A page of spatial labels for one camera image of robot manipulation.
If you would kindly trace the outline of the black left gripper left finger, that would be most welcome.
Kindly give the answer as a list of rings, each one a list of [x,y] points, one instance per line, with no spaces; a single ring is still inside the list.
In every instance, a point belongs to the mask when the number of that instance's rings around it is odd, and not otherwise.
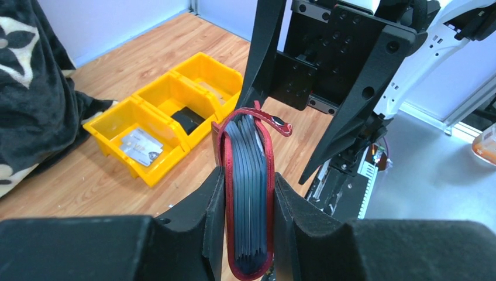
[[[157,217],[1,222],[2,280],[220,280],[224,170]]]

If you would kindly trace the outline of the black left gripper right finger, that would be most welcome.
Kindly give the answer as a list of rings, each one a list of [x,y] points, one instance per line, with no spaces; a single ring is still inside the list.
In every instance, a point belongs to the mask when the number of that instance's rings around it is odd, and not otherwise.
[[[341,223],[275,176],[277,280],[494,280],[495,234],[474,221]]]

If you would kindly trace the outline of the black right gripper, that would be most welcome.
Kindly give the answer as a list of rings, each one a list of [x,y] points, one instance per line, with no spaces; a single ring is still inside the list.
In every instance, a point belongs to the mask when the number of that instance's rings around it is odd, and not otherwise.
[[[327,160],[348,166],[385,133],[374,108],[417,41],[417,5],[382,4],[375,14],[344,2],[293,1],[284,49],[277,52],[286,1],[258,1],[236,109],[271,97],[302,111],[335,114],[299,179]]]

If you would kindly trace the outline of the red leather card holder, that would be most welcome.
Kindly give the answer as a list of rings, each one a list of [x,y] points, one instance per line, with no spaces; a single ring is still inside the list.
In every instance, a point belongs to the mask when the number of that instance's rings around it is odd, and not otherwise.
[[[274,256],[275,164],[272,126],[282,136],[292,125],[261,110],[258,101],[212,123],[217,166],[225,171],[225,232],[229,267],[239,280],[255,280]]]

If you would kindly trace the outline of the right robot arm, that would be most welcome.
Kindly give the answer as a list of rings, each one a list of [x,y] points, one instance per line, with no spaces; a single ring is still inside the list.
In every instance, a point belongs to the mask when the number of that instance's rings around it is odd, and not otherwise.
[[[237,107],[271,97],[333,116],[299,182],[325,166],[354,176],[409,90],[469,42],[495,32],[494,1],[258,1]]]

